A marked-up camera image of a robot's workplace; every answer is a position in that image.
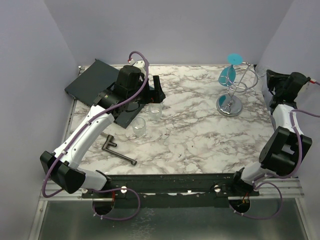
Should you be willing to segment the clear ribbed wine glass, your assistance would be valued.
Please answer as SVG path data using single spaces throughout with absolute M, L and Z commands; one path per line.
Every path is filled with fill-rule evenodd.
M 161 103 L 152 103 L 148 107 L 149 117 L 152 121 L 159 121 L 162 117 L 163 106 Z

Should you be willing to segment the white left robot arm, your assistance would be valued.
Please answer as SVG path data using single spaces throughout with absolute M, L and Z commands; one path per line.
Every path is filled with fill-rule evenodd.
M 110 194 L 109 178 L 102 172 L 80 169 L 80 163 L 97 137 L 127 111 L 131 103 L 160 104 L 166 97 L 158 75 L 149 87 L 148 72 L 141 67 L 125 65 L 117 79 L 99 93 L 86 117 L 71 136 L 53 152 L 44 151 L 40 156 L 47 179 L 69 194 L 79 189 L 93 190 L 99 197 Z

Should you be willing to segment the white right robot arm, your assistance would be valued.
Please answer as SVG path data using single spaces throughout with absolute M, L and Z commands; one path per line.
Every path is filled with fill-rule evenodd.
M 269 107 L 275 130 L 258 161 L 234 173 L 230 183 L 230 191 L 234 195 L 250 193 L 256 189 L 256 183 L 270 177 L 290 178 L 300 167 L 313 141 L 299 127 L 295 99 L 310 80 L 310 77 L 299 72 L 283 74 L 269 69 L 266 71 L 267 88 L 272 94 Z

